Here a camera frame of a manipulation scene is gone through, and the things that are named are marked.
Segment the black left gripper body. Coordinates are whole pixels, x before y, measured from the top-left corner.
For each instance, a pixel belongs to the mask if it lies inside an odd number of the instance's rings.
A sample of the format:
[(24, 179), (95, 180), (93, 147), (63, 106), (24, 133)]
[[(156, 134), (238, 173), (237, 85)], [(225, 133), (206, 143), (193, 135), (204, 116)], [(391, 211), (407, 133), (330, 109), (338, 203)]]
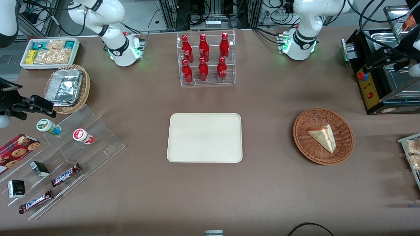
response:
[(412, 60), (419, 63), (419, 31), (410, 31), (401, 39), (398, 46), (394, 48), (391, 54), (391, 61), (394, 62), (395, 71), (407, 67)]

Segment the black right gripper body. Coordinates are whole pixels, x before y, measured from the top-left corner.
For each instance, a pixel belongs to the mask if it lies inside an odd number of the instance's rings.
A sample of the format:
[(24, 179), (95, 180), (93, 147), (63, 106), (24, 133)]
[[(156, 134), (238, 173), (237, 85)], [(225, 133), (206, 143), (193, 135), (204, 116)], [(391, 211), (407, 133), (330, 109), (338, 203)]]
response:
[(26, 120), (26, 112), (33, 111), (30, 109), (30, 105), (25, 102), (26, 98), (21, 96), (18, 89), (23, 86), (13, 82), (9, 82), (6, 79), (0, 78), (0, 112), (1, 115), (8, 117), (16, 117), (20, 120)]

